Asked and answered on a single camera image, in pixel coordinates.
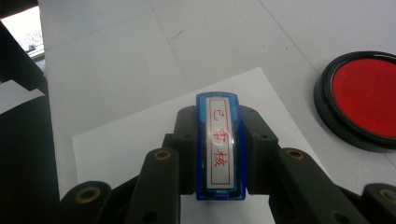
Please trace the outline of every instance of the brass screw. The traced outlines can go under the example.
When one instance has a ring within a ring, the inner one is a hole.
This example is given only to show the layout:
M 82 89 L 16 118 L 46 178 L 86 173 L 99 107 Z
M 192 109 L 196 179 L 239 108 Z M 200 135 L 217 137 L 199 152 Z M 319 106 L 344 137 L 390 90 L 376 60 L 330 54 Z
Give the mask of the brass screw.
M 87 187 L 85 189 L 81 189 L 76 195 L 77 203 L 90 203 L 98 198 L 100 195 L 100 189 L 97 187 Z
M 287 150 L 286 155 L 289 158 L 291 158 L 293 160 L 297 160 L 297 161 L 302 161 L 304 159 L 304 154 L 297 150 L 292 150 L 292 149 Z
M 168 150 L 160 150 L 154 154 L 155 159 L 158 161 L 168 160 L 171 157 L 171 153 Z
M 388 202 L 396 204 L 396 191 L 391 189 L 381 189 L 379 194 Z

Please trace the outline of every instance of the black ring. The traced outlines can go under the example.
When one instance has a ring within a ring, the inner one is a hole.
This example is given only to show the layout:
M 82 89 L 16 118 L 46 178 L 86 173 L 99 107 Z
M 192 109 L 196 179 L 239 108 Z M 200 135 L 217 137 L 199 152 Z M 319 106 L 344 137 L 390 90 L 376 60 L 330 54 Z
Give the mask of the black ring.
M 325 68 L 322 76 L 317 81 L 314 92 L 315 106 L 325 124 L 349 144 L 377 152 L 383 152 L 386 149 L 396 149 L 396 138 L 364 130 L 349 119 L 335 102 L 332 94 L 332 79 L 334 75 L 345 64 L 360 59 L 377 59 L 396 64 L 395 55 L 379 51 L 352 52 L 336 58 Z

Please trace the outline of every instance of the white paper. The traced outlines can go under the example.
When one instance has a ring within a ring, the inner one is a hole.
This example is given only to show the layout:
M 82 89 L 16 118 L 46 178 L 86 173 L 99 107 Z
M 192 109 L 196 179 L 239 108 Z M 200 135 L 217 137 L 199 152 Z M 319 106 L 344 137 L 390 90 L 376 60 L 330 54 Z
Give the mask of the white paper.
M 10 80 L 0 84 L 0 114 L 40 96 L 37 91 L 29 92 Z
M 34 96 L 39 97 L 39 96 L 44 96 L 45 94 L 43 92 L 41 92 L 38 89 L 32 90 L 30 91 L 30 93 L 32 93 Z
M 233 188 L 232 133 L 228 98 L 206 98 L 206 185 L 208 189 Z
M 206 91 L 237 94 L 240 105 L 262 115 L 282 147 L 305 151 L 324 170 L 265 74 L 256 68 L 74 136 L 78 182 L 100 180 L 115 188 L 138 175 L 146 154 L 161 147 L 164 135 L 173 132 L 177 111 L 195 105 L 196 94 Z M 181 223 L 274 223 L 267 196 L 224 203 L 197 202 L 193 195 L 181 200 Z

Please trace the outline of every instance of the red border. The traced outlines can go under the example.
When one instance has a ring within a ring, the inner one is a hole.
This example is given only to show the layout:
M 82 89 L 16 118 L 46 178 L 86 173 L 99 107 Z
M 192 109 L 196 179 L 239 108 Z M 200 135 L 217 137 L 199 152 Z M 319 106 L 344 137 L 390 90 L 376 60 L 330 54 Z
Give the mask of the red border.
M 224 109 L 225 109 L 225 118 L 226 118 L 226 125 L 227 125 L 227 149 L 228 149 L 228 182 L 227 183 L 213 183 L 213 142 L 212 142 L 212 101 L 223 101 L 224 102 Z M 211 185 L 230 185 L 231 184 L 231 167 L 230 167 L 230 130 L 228 126 L 228 109 L 227 109 L 227 102 L 226 100 L 220 99 L 209 99 L 209 112 L 210 112 L 210 184 Z

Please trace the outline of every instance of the blue plastic object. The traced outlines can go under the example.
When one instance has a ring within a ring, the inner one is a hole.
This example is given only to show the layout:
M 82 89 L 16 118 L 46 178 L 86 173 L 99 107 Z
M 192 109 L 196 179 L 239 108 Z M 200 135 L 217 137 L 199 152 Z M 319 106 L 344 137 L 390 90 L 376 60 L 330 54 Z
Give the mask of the blue plastic object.
M 197 95 L 197 200 L 244 200 L 245 136 L 238 98 L 228 92 Z

